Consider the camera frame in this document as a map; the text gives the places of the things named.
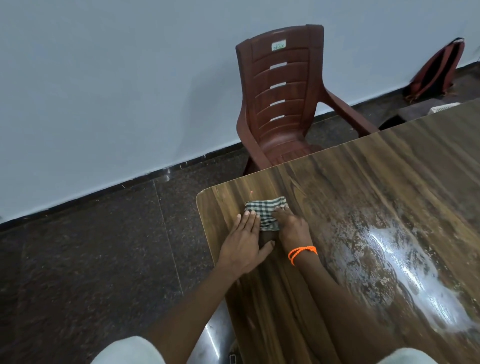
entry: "orange bracelet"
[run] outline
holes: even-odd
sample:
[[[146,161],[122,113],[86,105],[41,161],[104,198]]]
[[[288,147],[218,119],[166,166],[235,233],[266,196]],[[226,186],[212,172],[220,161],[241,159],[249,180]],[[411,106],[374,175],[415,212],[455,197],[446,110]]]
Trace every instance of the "orange bracelet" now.
[[[302,246],[300,248],[295,248],[293,249],[289,254],[288,254],[288,258],[290,260],[290,262],[292,263],[292,265],[294,266],[295,264],[293,263],[293,260],[295,259],[295,257],[300,253],[300,252],[303,252],[304,250],[310,250],[311,252],[314,252],[315,254],[318,255],[317,253],[317,248],[315,248],[314,246]]]

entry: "wood grain surface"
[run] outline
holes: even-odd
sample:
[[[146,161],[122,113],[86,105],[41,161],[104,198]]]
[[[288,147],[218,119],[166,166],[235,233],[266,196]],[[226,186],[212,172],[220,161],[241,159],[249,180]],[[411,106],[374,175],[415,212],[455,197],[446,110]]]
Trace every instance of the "wood grain surface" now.
[[[214,262],[246,201],[282,195],[402,346],[480,362],[480,99],[202,191]],[[280,244],[226,299],[245,363],[340,363]]]

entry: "chair label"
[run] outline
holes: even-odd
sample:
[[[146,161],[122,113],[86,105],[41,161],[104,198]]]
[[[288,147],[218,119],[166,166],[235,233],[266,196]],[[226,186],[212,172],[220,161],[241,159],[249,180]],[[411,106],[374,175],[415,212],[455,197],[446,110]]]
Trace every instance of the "chair label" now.
[[[273,42],[272,43],[272,50],[279,50],[282,48],[285,48],[287,46],[287,40],[280,40],[278,42]]]

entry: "granite floor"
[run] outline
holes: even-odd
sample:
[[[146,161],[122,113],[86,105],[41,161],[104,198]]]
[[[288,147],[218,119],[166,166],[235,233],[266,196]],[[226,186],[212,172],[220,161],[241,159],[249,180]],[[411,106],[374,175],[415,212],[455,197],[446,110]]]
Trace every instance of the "granite floor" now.
[[[478,67],[459,72],[456,92],[445,101],[480,97]],[[396,92],[356,108],[380,125],[405,105]],[[307,139],[355,137],[334,116]],[[246,160],[240,149],[1,232],[0,362],[90,362],[142,333],[213,268],[195,197],[241,176]],[[227,363],[234,340],[222,303],[189,362]]]

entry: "backpack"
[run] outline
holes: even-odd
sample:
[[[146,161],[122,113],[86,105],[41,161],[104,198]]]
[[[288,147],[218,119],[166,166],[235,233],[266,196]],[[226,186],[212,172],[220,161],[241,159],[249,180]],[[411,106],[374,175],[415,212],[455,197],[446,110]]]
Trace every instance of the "backpack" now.
[[[405,100],[412,103],[419,99],[445,95],[453,85],[454,71],[464,48],[465,40],[455,38],[435,53],[415,75],[413,81],[403,89]]]

